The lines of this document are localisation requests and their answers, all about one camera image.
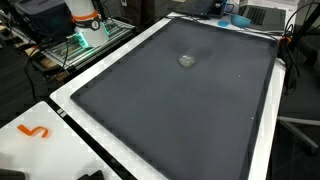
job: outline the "small round object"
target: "small round object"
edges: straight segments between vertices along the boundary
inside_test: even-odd
[[[193,56],[183,55],[178,59],[178,62],[182,67],[189,68],[196,63],[196,60]]]

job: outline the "chair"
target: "chair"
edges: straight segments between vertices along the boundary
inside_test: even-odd
[[[300,65],[301,77],[297,89],[292,95],[282,97],[278,120],[305,142],[312,154],[316,154],[319,146],[294,125],[320,126],[320,50],[317,60],[313,62],[312,65],[308,62]]]

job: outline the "metal rack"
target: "metal rack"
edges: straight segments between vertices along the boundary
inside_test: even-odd
[[[134,26],[117,20],[113,20],[113,22],[110,19],[105,21],[106,28],[110,33],[110,39],[102,46],[96,48],[83,48],[80,46],[76,38],[69,39],[68,58],[64,65],[64,69],[69,73],[75,71],[96,59],[97,56],[118,45],[122,40],[125,40],[133,35],[135,29]],[[61,43],[57,46],[42,51],[42,54],[60,66],[63,66],[66,52],[66,43]]]

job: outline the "blue object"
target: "blue object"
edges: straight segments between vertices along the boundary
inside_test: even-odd
[[[251,23],[251,20],[246,17],[239,16],[237,14],[230,14],[230,15],[231,15],[231,23],[239,28],[245,28]]]
[[[228,26],[228,22],[227,21],[219,21],[218,22],[218,26],[220,26],[220,27],[227,27]]]

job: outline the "green light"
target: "green light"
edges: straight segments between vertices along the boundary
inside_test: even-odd
[[[104,23],[101,23],[101,26],[102,26],[103,29],[105,30],[106,34],[107,34],[108,36],[110,36],[110,33],[109,33],[109,31],[107,30],[107,28],[106,28],[106,26],[104,25]]]
[[[86,39],[83,37],[81,32],[77,34],[77,38],[78,38],[78,41],[79,41],[80,45],[83,48],[89,47],[89,44],[87,43]]]

